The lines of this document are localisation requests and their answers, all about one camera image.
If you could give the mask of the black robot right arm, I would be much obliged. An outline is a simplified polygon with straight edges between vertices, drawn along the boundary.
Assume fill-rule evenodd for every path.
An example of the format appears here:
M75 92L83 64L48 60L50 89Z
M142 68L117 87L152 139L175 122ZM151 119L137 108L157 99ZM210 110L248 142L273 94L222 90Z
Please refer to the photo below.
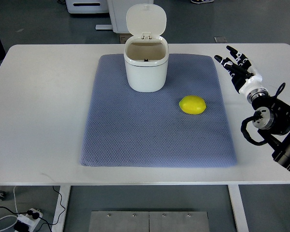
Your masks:
M269 96L264 88L250 91L247 100L252 104L255 113L243 120L241 132L245 139L253 145L268 144L273 150L273 160L290 171L290 106L278 98L285 88L281 84L274 96ZM255 141L247 131L252 122L258 129L262 141Z

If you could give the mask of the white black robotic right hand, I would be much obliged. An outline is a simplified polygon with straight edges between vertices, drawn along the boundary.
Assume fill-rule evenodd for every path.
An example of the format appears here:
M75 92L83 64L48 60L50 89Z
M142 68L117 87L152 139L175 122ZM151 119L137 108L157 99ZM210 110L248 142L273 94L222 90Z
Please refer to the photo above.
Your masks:
M219 55L215 55L214 59L227 70L231 77L232 84L238 93L243 93L244 89L252 84L259 84L262 82L260 73L245 54L229 45L227 45L226 48L234 58L234 61Z

